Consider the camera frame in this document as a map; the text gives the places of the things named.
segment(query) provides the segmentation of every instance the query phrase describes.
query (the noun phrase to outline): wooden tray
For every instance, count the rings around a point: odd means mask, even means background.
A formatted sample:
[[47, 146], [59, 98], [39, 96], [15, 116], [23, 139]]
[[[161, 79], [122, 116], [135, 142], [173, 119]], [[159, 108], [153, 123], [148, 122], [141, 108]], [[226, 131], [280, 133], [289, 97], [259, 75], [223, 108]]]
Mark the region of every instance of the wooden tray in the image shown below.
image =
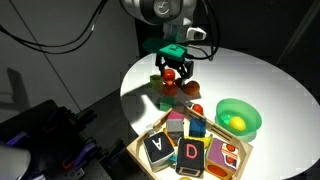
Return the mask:
[[[156, 121], [153, 124], [154, 131], [161, 132], [164, 127], [166, 127], [166, 120], [171, 111], [179, 112], [181, 114], [185, 115], [184, 119], [184, 128], [185, 128], [185, 135], [188, 135], [189, 132], [189, 120], [190, 118], [201, 118], [206, 120], [206, 136], [209, 136], [210, 134], [213, 134], [213, 137], [219, 138], [229, 144], [232, 144], [233, 146], [237, 147], [239, 149], [239, 164], [237, 166], [237, 171], [233, 175], [232, 180], [239, 180], [241, 179], [241, 175], [244, 171], [244, 168], [246, 166], [246, 163], [249, 159], [249, 156], [251, 154], [251, 151], [253, 147], [248, 144], [247, 142], [244, 142], [237, 137], [235, 137], [230, 132], [226, 131], [219, 125], [215, 124], [214, 122], [210, 121], [209, 119], [205, 118], [204, 116], [198, 114], [197, 112], [193, 111], [192, 109], [186, 107], [186, 106], [176, 106], [170, 110], [168, 110], [158, 121]], [[143, 140], [145, 138], [148, 138], [149, 134], [147, 133], [147, 130], [140, 135], [137, 139], [135, 139], [128, 147], [127, 150], [130, 154], [130, 156], [134, 159], [134, 161], [142, 168], [142, 170], [148, 175], [150, 179], [155, 180], [179, 180], [179, 178], [184, 177], [175, 172], [175, 170], [171, 167], [167, 167], [164, 170], [161, 170], [159, 172], [152, 172], [151, 167], [149, 165], [147, 155], [143, 146]], [[204, 175], [202, 179], [217, 179], [218, 177], [211, 175], [210, 173], [204, 171]]]

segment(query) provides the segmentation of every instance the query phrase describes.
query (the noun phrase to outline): round white table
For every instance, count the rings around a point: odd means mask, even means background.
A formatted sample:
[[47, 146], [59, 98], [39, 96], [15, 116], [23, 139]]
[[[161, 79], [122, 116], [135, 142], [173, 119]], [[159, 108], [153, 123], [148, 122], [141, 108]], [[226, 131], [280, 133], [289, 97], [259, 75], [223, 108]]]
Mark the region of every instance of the round white table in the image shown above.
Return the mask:
[[[188, 53], [203, 56], [195, 49]], [[159, 70], [155, 54], [150, 54], [131, 67], [121, 85], [125, 116], [138, 135], [164, 114], [157, 105], [159, 95], [148, 85], [154, 74]], [[282, 70], [253, 56], [221, 48], [213, 61], [194, 61], [190, 80], [199, 82], [201, 94], [191, 102], [201, 104], [212, 121], [217, 103], [225, 98], [243, 100], [260, 113], [262, 126], [249, 142], [253, 151], [241, 179], [290, 178], [319, 159], [319, 104]], [[182, 94], [177, 99], [185, 101]]]

